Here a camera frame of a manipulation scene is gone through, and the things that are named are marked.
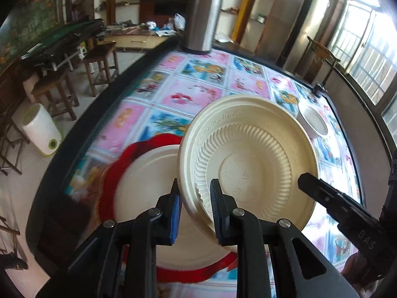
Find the wooden stool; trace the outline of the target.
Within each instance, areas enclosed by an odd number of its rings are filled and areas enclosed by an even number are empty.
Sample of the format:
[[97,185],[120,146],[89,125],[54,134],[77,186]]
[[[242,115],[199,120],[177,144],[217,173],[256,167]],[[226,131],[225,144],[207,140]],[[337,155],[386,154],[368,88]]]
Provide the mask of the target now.
[[[91,70],[90,65],[96,63],[98,65],[98,73]],[[118,57],[116,52],[116,42],[107,42],[93,47],[83,60],[85,70],[88,75],[88,82],[93,96],[97,96],[97,86],[109,85],[119,75]]]

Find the colourful floral tablecloth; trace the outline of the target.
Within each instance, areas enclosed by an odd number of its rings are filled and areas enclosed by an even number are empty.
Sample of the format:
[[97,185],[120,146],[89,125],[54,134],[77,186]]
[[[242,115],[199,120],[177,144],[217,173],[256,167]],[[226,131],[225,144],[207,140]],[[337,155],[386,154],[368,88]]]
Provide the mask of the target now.
[[326,98],[268,66],[213,50],[208,55],[172,51],[144,75],[122,100],[92,146],[78,163],[66,188],[72,200],[90,213],[86,232],[98,225],[100,180],[106,168],[130,144],[163,133],[183,136],[195,115],[211,102],[234,94],[261,96],[292,115],[305,101],[325,120],[328,134],[312,141],[319,176],[328,184],[361,200],[361,190],[347,140]]

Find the low wooden tv cabinet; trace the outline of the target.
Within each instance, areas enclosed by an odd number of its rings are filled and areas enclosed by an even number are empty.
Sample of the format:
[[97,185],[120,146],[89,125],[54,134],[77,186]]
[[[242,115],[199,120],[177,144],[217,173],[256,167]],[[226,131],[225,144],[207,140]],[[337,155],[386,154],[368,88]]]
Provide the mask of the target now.
[[125,30],[106,30],[102,36],[97,37],[98,44],[115,42],[118,50],[146,51],[151,50],[169,39],[169,36],[158,36],[155,32],[127,28]]

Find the dark wooden chair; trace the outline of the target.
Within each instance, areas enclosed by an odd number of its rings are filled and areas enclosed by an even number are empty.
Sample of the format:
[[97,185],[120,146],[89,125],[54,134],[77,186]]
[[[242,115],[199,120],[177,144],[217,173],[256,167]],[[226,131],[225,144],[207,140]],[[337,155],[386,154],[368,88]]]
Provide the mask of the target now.
[[313,83],[317,74],[320,72],[323,63],[328,61],[330,63],[330,68],[321,83],[323,86],[325,86],[332,71],[335,69],[336,65],[340,62],[340,59],[338,59],[332,53],[332,51],[330,51],[322,43],[313,40],[309,36],[307,36],[307,39],[309,40],[309,44],[304,52],[304,55],[306,55],[308,53],[308,50],[311,49],[314,51],[314,58],[306,74],[303,76],[303,79],[308,83]]

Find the tall floor air conditioner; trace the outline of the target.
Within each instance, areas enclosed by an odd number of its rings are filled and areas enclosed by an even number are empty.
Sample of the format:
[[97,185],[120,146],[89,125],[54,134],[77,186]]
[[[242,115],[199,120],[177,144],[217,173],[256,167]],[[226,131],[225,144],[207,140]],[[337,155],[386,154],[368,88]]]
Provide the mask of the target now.
[[313,38],[321,25],[328,9],[329,0],[303,0],[295,25],[278,59],[285,71],[293,72],[303,56],[309,40]]

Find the small white bowl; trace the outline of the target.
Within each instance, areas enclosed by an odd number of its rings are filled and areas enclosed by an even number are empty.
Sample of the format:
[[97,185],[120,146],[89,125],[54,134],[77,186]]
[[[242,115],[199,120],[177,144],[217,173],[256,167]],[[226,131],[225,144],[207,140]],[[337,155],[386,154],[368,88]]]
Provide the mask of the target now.
[[298,110],[297,120],[309,138],[325,138],[328,135],[328,127],[325,120],[312,106],[300,102]]

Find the white cylindrical humidifier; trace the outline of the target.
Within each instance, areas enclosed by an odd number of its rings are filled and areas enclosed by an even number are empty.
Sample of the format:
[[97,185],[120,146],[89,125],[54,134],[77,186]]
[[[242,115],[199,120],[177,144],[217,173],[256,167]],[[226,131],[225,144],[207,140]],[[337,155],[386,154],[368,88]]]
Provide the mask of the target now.
[[31,142],[44,156],[51,156],[63,138],[51,115],[41,103],[33,104],[25,113],[22,128]]

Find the small black round object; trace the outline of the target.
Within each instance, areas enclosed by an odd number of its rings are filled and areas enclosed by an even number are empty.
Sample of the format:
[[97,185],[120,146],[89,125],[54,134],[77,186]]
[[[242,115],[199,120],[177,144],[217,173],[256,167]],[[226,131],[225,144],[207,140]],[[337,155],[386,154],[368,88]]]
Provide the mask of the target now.
[[326,89],[321,83],[317,83],[314,85],[314,88],[312,90],[312,94],[314,94],[314,96],[316,96],[317,98],[321,98],[324,93],[326,93]]

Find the green mahjong table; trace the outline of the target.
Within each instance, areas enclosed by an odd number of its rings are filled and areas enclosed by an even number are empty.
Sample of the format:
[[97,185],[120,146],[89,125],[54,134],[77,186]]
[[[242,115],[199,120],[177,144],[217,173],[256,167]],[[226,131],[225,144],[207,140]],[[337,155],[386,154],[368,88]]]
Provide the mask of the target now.
[[50,65],[64,52],[104,31],[102,19],[71,22],[47,34],[37,45],[20,57],[25,66]]

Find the stainless steel thermos jug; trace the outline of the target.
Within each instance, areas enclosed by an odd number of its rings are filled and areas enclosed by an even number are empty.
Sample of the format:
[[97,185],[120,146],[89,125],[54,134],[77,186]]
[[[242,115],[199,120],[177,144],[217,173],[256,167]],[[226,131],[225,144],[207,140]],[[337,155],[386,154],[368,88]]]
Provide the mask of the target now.
[[195,55],[211,52],[223,0],[188,0],[182,50]]

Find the cream disposable plate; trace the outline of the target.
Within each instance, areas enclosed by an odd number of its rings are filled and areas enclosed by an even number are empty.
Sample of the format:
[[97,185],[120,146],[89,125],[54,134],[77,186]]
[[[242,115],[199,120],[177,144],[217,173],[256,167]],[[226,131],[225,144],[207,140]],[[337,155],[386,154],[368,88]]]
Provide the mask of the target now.
[[288,219],[303,229],[315,202],[298,178],[318,174],[314,148],[301,124],[259,96],[233,95],[205,106],[182,138],[177,179],[184,207],[198,229],[215,241],[210,184],[259,219]]
[[[155,207],[160,196],[168,194],[177,177],[178,145],[166,145],[139,156],[123,174],[114,197],[117,221],[127,221]],[[214,244],[193,223],[182,208],[178,237],[172,246],[156,248],[157,266],[176,271],[226,266],[234,263],[236,255]]]

